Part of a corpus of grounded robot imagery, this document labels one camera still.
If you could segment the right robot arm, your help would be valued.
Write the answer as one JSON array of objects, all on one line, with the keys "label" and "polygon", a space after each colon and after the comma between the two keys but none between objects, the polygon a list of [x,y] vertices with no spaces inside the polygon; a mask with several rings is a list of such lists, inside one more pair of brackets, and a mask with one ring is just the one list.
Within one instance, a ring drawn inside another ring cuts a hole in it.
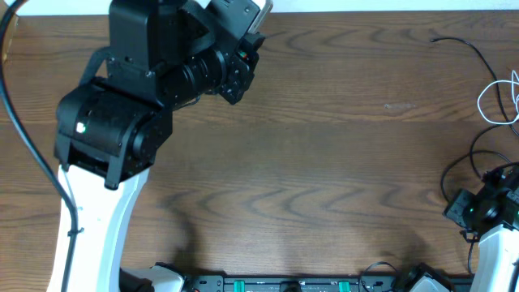
[{"label": "right robot arm", "polygon": [[466,242],[478,245],[474,277],[451,280],[420,264],[394,286],[396,291],[501,292],[518,290],[518,165],[509,164],[483,176],[474,194],[461,189],[444,210],[461,227]]}]

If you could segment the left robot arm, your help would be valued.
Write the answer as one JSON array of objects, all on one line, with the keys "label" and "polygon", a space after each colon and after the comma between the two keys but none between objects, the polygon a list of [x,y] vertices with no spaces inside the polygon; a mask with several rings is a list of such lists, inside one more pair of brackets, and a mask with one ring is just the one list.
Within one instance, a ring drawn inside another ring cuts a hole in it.
[{"label": "left robot arm", "polygon": [[62,200],[51,291],[180,291],[166,264],[124,269],[135,202],[173,113],[204,94],[230,104],[254,78],[270,1],[127,1],[109,6],[109,45],[60,100],[54,154]]}]

